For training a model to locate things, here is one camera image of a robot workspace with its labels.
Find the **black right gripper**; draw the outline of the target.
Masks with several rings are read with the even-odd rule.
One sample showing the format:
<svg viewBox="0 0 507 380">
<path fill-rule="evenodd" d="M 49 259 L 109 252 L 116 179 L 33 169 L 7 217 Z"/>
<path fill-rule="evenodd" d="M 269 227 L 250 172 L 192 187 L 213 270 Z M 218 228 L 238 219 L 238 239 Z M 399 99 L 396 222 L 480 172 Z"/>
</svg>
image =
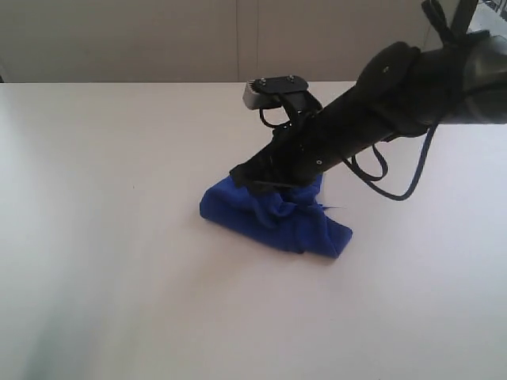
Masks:
<svg viewBox="0 0 507 380">
<path fill-rule="evenodd" d="M 272 131 L 271 141 L 251 159 L 236 165 L 230 177 L 253 194 L 276 186 L 307 186 L 318 175 L 376 143 L 396 135 L 396 111 L 384 95 L 353 86 L 328 105 L 308 90 L 280 96 L 279 108 L 257 111 Z"/>
</svg>

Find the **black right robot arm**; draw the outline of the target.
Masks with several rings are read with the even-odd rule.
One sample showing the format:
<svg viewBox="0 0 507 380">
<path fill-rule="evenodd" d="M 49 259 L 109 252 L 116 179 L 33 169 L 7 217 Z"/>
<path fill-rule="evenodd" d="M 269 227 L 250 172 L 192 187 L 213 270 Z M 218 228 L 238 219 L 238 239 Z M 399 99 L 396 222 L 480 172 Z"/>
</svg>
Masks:
<svg viewBox="0 0 507 380">
<path fill-rule="evenodd" d="M 504 124 L 506 41 L 470 34 L 433 51 L 397 42 L 378 53 L 356 83 L 322 105 L 299 76 L 247 82 L 247 108 L 282 108 L 268 145 L 235 166 L 233 182 L 253 192 L 309 185 L 318 175 L 347 165 L 365 184 L 377 177 L 356 160 L 364 150 L 398 138 L 431 139 L 441 124 Z"/>
</svg>

